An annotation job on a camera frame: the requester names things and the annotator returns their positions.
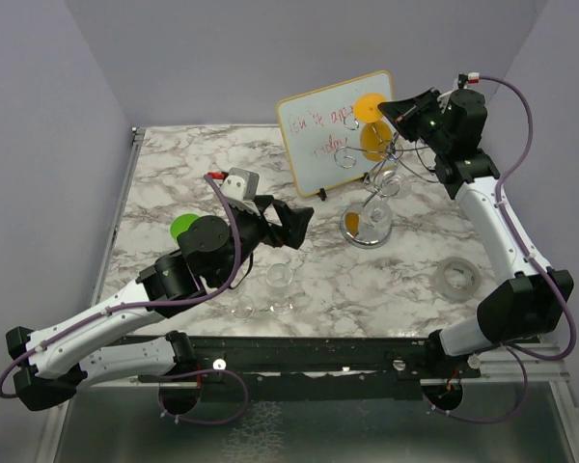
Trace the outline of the orange plastic wine glass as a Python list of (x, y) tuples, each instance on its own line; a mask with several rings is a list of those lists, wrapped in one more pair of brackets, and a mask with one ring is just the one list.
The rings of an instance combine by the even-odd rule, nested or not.
[(383, 121), (384, 116), (378, 108), (385, 101), (384, 95), (370, 93), (360, 96), (353, 105), (354, 118), (362, 125), (360, 149), (363, 156), (372, 162), (383, 158), (393, 138), (392, 129)]

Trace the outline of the clear wine glass back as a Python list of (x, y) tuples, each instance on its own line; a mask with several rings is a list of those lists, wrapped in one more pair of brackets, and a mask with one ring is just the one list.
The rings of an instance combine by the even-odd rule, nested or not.
[(393, 224), (390, 202), (408, 196), (411, 185), (405, 175), (385, 171), (375, 176), (372, 189), (372, 195), (360, 211), (358, 237), (364, 241), (383, 241)]

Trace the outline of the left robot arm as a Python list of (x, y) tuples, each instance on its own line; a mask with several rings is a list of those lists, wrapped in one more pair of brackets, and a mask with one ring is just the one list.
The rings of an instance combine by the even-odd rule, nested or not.
[(177, 250), (88, 310), (42, 330), (11, 329), (6, 342), (13, 361), (2, 374), (13, 379), (10, 396), (40, 411), (99, 382), (141, 375), (187, 378), (198, 365), (187, 335), (168, 333), (141, 343), (124, 336), (220, 295), (259, 245), (299, 248), (315, 213), (270, 195), (257, 196), (251, 211), (229, 202), (223, 207), (225, 218), (189, 218), (179, 229)]

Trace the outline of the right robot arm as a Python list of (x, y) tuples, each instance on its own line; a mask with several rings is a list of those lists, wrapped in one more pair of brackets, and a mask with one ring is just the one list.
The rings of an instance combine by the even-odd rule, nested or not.
[(377, 108), (402, 138), (433, 151), (436, 176), (479, 234), (497, 285), (474, 316), (438, 333), (440, 344), (424, 354), (426, 370), (445, 377), (458, 356), (554, 331), (573, 280), (533, 245), (508, 203), (503, 174), (480, 147), (483, 95), (458, 89), (441, 96), (430, 89)]

